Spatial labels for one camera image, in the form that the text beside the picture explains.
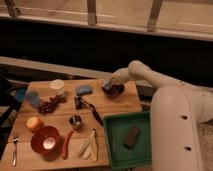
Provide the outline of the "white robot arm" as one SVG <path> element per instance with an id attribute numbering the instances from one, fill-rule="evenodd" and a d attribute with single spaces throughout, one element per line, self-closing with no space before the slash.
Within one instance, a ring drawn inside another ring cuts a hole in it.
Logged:
<path id="1" fill-rule="evenodd" d="M 197 124 L 213 119 L 213 93 L 138 60 L 114 72 L 110 81 L 142 79 L 156 88 L 150 106 L 153 171 L 203 171 Z"/>

